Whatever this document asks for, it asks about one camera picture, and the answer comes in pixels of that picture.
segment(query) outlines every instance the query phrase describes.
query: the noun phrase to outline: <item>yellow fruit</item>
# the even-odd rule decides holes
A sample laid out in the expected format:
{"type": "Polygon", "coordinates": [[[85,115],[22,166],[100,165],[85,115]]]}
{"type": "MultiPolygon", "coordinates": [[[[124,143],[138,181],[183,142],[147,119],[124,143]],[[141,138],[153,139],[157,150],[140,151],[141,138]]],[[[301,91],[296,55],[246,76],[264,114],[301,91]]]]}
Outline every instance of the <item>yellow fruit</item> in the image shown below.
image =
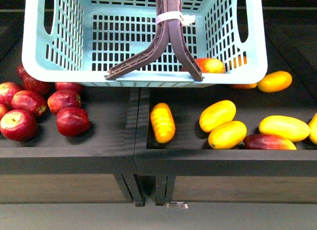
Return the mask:
{"type": "Polygon", "coordinates": [[[285,71],[277,71],[264,76],[258,82],[258,88],[265,93],[279,92],[288,88],[292,83],[292,75],[285,71]]]}
{"type": "Polygon", "coordinates": [[[314,143],[317,144],[317,113],[313,116],[312,120],[308,123],[310,128],[310,133],[308,138],[314,143]]]}
{"type": "Polygon", "coordinates": [[[229,84],[230,88],[233,89],[253,89],[257,87],[257,83],[251,83],[251,84],[229,84]]]}
{"type": "MultiPolygon", "coordinates": [[[[247,61],[247,57],[246,56],[243,56],[243,64],[247,64],[248,61],[247,61]]],[[[241,56],[239,55],[238,56],[238,63],[237,63],[237,59],[234,58],[233,59],[233,67],[236,68],[236,67],[241,67],[242,66],[242,60],[241,60],[241,56]]]]}
{"type": "Polygon", "coordinates": [[[302,141],[310,133],[310,128],[304,121],[282,115],[264,118],[259,124],[259,130],[262,134],[281,135],[292,142],[302,141]]]}
{"type": "Polygon", "coordinates": [[[247,127],[241,121],[231,121],[217,126],[208,137],[213,149],[230,149],[238,145],[247,135],[247,127]]]}
{"type": "Polygon", "coordinates": [[[218,125],[232,121],[235,115],[235,104],[230,100],[222,100],[202,112],[199,125],[204,132],[209,133],[218,125]]]}
{"type": "Polygon", "coordinates": [[[158,143],[166,143],[175,135],[175,123],[169,106],[159,103],[152,109],[150,120],[158,143]]]}

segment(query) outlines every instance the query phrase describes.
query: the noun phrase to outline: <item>white cable tie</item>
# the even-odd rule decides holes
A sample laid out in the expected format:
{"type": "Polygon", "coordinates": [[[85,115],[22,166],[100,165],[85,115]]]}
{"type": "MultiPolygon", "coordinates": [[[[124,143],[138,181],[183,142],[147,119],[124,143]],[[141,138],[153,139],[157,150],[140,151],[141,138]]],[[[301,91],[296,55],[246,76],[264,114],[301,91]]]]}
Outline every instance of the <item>white cable tie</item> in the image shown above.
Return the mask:
{"type": "Polygon", "coordinates": [[[168,11],[165,13],[162,13],[156,17],[156,24],[167,21],[177,19],[180,20],[182,23],[182,26],[189,26],[190,24],[194,23],[196,20],[195,15],[183,15],[180,11],[168,11]]]}

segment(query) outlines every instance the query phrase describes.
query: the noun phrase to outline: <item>apple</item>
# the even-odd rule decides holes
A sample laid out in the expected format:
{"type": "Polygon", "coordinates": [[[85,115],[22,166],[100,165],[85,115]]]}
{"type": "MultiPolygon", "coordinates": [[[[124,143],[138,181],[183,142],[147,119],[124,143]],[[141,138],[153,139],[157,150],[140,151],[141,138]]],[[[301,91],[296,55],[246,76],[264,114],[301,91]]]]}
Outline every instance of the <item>apple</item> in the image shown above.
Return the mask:
{"type": "Polygon", "coordinates": [[[19,92],[24,90],[24,88],[12,82],[6,82],[0,84],[0,104],[5,105],[7,108],[12,109],[11,101],[13,96],[19,92]]]}
{"type": "Polygon", "coordinates": [[[56,82],[55,88],[57,91],[60,90],[72,90],[77,93],[81,93],[84,90],[84,86],[79,83],[71,83],[71,82],[56,82]]]}
{"type": "Polygon", "coordinates": [[[25,68],[23,66],[23,64],[20,64],[17,68],[16,68],[16,72],[19,76],[20,79],[23,80],[23,77],[25,74],[27,74],[27,72],[25,71],[25,68]]]}
{"type": "Polygon", "coordinates": [[[46,95],[52,88],[51,83],[39,81],[28,73],[23,76],[23,86],[25,90],[34,91],[41,95],[46,95]]]}
{"type": "Polygon", "coordinates": [[[61,109],[56,116],[58,132],[67,137],[80,135],[90,128],[90,121],[86,110],[78,107],[61,109]]]}
{"type": "Polygon", "coordinates": [[[37,133],[38,124],[30,111],[11,110],[2,117],[0,131],[10,140],[27,141],[37,133]]]}
{"type": "Polygon", "coordinates": [[[81,98],[77,92],[71,90],[61,90],[54,92],[48,99],[51,113],[56,115],[62,108],[81,108],[81,98]]]}
{"type": "Polygon", "coordinates": [[[5,105],[3,104],[0,104],[0,120],[2,119],[2,117],[8,113],[10,110],[8,107],[6,107],[5,105]]]}
{"type": "Polygon", "coordinates": [[[35,117],[40,117],[47,110],[46,100],[34,91],[19,91],[11,101],[13,109],[22,109],[30,111],[35,117]]]}

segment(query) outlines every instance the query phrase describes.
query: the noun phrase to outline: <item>gray floor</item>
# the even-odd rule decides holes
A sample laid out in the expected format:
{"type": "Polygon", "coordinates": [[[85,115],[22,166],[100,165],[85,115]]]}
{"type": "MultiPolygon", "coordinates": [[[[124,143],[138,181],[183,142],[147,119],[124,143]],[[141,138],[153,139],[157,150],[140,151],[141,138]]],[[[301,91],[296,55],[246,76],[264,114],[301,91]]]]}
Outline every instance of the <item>gray floor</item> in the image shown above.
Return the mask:
{"type": "Polygon", "coordinates": [[[0,230],[316,230],[317,205],[189,203],[0,205],[0,230]]]}

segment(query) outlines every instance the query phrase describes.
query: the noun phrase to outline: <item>fruit display stand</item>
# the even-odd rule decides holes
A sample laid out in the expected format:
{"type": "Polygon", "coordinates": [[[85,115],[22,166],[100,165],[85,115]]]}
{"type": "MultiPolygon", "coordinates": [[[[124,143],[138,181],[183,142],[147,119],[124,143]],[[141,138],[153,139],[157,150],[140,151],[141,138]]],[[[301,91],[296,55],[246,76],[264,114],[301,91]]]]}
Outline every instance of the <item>fruit display stand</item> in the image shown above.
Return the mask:
{"type": "Polygon", "coordinates": [[[5,13],[5,16],[0,18],[0,59],[5,56],[8,50],[22,36],[22,18],[22,13],[5,13]]]}
{"type": "MultiPolygon", "coordinates": [[[[22,84],[16,73],[21,47],[19,39],[0,61],[1,83],[22,84]]],[[[86,133],[62,136],[56,116],[46,111],[31,140],[0,135],[0,203],[144,205],[133,159],[138,97],[136,88],[85,88],[86,133]]]]}
{"type": "Polygon", "coordinates": [[[297,142],[296,151],[243,150],[241,145],[213,150],[209,134],[199,126],[201,112],[224,99],[235,103],[234,120],[244,122],[248,134],[258,133],[260,121],[269,115],[308,123],[317,112],[317,69],[312,64],[316,61],[310,63],[304,56],[305,48],[308,55],[309,46],[316,48],[316,38],[306,38],[307,47],[300,47],[286,34],[299,31],[304,42],[304,34],[316,33],[315,17],[300,10],[264,14],[268,72],[290,72],[293,82],[287,89],[275,93],[226,85],[141,89],[135,161],[140,175],[156,177],[156,205],[171,201],[317,203],[317,146],[310,140],[297,142]],[[174,138],[166,144],[156,142],[149,122],[151,109],[160,102],[169,105],[176,125],[174,138]]]}

